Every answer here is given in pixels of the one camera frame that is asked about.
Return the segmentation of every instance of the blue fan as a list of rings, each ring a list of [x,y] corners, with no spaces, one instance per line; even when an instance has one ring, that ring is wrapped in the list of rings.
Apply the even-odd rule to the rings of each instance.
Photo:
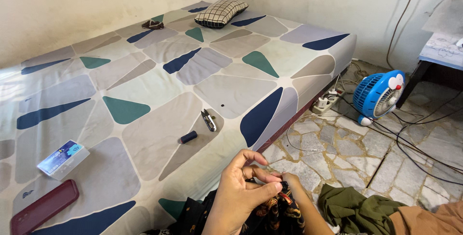
[[[358,117],[361,125],[371,124],[395,109],[395,104],[404,89],[405,74],[400,70],[376,73],[364,78],[354,91],[354,105],[363,115]]]

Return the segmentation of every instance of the thread snips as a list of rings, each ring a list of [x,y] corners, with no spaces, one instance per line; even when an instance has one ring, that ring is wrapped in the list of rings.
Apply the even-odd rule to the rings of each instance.
[[[207,112],[206,109],[204,109],[204,112],[201,111],[201,116],[204,119],[207,128],[209,128],[209,131],[215,132],[217,130],[217,127],[215,126],[214,121],[212,121],[211,115]]]

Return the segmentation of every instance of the stone tile floor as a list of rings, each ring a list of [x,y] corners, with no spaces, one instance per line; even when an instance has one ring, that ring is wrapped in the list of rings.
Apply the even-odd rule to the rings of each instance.
[[[367,63],[357,64],[368,74],[387,72],[387,69]],[[350,66],[343,79],[354,80],[354,70],[356,67]],[[348,93],[355,90],[355,85],[345,86]],[[395,112],[406,121],[417,120],[455,96],[457,98],[425,121],[461,108],[463,94],[447,87],[421,82],[402,109]],[[352,95],[346,98],[351,101]],[[335,110],[346,115],[337,116],[340,114]],[[310,111],[306,111],[302,116],[310,114]],[[300,119],[290,128],[289,141],[297,148],[319,151],[307,152],[293,148],[285,132],[263,153],[270,163],[268,170],[297,174],[315,204],[321,186],[325,183],[334,187],[353,186],[365,196],[377,194],[431,211],[435,211],[440,204],[462,199],[463,186],[427,175],[397,147],[395,136],[373,125],[358,125],[357,116],[353,108],[348,111],[346,103],[340,101],[325,116]],[[403,126],[392,114],[380,118],[378,122],[394,132],[400,131]],[[463,110],[433,123],[412,125],[401,136],[437,160],[463,168]],[[401,147],[427,172],[463,183],[462,174],[404,145]]]

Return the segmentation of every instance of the white cable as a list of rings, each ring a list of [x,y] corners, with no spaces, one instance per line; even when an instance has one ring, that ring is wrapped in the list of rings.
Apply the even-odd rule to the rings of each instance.
[[[348,114],[349,111],[350,111],[350,106],[349,106],[349,108],[347,108],[347,112],[346,112],[345,114]],[[299,120],[301,120],[301,119],[303,119],[303,118],[306,118],[306,117],[309,117],[309,116],[334,116],[334,117],[338,117],[338,116],[343,116],[343,115],[345,115],[345,114],[339,114],[339,115],[311,114],[311,115],[303,116],[303,117],[299,118],[298,120],[294,121],[294,123],[292,123],[292,124],[289,126],[288,130],[286,130],[286,139],[288,140],[288,143],[289,143],[290,146],[292,146],[292,147],[294,147],[294,148],[296,148],[296,149],[298,149],[298,150],[301,150],[301,151],[312,152],[312,151],[314,151],[314,149],[311,149],[311,150],[303,150],[303,149],[300,149],[300,148],[297,148],[297,147],[293,146],[293,144],[289,141],[288,132],[289,132],[289,130],[291,129],[292,125],[294,125],[295,123],[297,123]]]
[[[349,66],[351,66],[351,65],[354,65],[354,66],[357,67],[357,70],[354,71],[354,76],[355,76],[356,80],[343,79],[341,77],[340,81],[341,81],[341,84],[343,85],[344,90],[346,89],[344,84],[358,85],[363,80],[363,78],[365,78],[366,76],[369,76],[368,73],[366,71],[362,70],[358,64],[355,64],[355,63],[351,62]]]
[[[334,83],[334,88],[336,88],[338,86],[338,80],[339,80],[340,76],[341,76],[341,73],[339,73],[338,78],[336,78],[336,83]]]
[[[344,89],[344,91],[346,91],[346,87],[345,87],[345,85],[344,85],[343,78],[341,78],[341,84],[343,84],[343,89]]]

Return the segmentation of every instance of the bed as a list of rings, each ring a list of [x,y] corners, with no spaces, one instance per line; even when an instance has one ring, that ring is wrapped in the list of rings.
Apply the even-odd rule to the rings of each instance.
[[[60,185],[36,165],[68,140],[90,155],[80,197],[33,234],[134,234],[201,200],[243,148],[262,152],[350,63],[356,35],[248,8],[223,29],[199,2],[0,70],[0,228]],[[211,132],[200,116],[207,109]],[[198,138],[178,139],[195,130]]]

